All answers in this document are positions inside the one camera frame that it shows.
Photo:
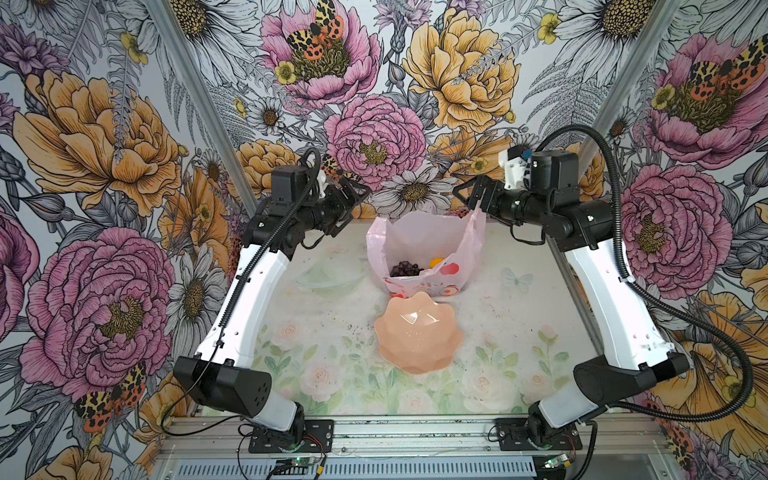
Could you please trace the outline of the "pink plastic bag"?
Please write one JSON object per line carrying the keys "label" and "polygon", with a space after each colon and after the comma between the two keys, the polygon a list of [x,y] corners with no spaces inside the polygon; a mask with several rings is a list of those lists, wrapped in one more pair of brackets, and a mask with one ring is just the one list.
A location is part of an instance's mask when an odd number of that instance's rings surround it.
{"label": "pink plastic bag", "polygon": [[[419,292],[431,297],[458,294],[476,273],[482,259],[487,216],[474,210],[466,216],[410,212],[391,221],[376,219],[366,233],[366,253],[373,275],[392,297]],[[434,258],[444,261],[430,269]],[[418,264],[419,276],[391,277],[401,261]]]}

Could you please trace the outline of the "dark grape bunch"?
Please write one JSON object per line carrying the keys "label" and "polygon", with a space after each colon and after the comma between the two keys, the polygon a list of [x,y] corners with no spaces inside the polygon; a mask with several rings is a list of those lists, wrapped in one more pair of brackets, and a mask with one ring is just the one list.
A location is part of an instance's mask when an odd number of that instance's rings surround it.
{"label": "dark grape bunch", "polygon": [[418,264],[409,261],[401,261],[394,265],[390,271],[391,277],[414,277],[419,276],[423,271]]}

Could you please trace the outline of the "pink flower-shaped bowl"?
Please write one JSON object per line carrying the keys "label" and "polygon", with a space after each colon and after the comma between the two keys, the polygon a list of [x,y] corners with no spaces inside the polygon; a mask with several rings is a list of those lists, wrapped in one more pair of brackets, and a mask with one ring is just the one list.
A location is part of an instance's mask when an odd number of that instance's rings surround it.
{"label": "pink flower-shaped bowl", "polygon": [[392,298],[373,326],[381,357],[412,375],[447,368],[464,341],[453,307],[424,292]]}

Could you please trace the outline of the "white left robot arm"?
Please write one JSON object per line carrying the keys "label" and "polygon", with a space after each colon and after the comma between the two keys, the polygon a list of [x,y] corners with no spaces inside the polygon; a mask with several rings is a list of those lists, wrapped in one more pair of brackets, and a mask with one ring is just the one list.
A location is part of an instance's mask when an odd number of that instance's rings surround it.
{"label": "white left robot arm", "polygon": [[246,226],[236,274],[212,328],[194,354],[175,361],[173,375],[184,398],[253,424],[271,446],[301,444],[302,406],[277,392],[270,373],[252,367],[259,332],[277,283],[307,232],[338,235],[370,193],[348,178],[325,186],[292,173],[279,181]]}

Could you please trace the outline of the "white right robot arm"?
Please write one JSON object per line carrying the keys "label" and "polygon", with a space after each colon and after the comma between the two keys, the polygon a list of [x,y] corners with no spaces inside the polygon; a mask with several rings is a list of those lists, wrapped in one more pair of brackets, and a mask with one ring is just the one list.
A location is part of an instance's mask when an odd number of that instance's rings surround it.
{"label": "white right robot arm", "polygon": [[530,407],[526,438],[532,445],[548,446],[575,422],[689,370],[688,359],[660,334],[633,283],[620,276],[621,243],[610,204],[581,201],[578,186],[508,189],[485,175],[455,187],[453,194],[510,228],[536,225],[553,238],[597,323],[602,354],[576,365],[571,384]]}

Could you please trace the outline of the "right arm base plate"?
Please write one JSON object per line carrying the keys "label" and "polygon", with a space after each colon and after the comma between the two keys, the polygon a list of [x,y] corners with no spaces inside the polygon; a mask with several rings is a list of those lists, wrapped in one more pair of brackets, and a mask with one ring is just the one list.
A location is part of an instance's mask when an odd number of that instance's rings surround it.
{"label": "right arm base plate", "polygon": [[489,438],[498,442],[501,451],[578,451],[583,448],[574,423],[552,428],[538,418],[497,418]]}

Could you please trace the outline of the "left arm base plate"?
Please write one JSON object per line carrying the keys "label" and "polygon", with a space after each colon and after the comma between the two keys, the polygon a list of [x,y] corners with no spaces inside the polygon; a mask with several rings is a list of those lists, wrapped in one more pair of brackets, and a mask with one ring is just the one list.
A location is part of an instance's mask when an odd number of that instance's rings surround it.
{"label": "left arm base plate", "polygon": [[308,419],[281,432],[257,426],[249,434],[248,452],[251,454],[330,453],[335,422],[330,419]]}

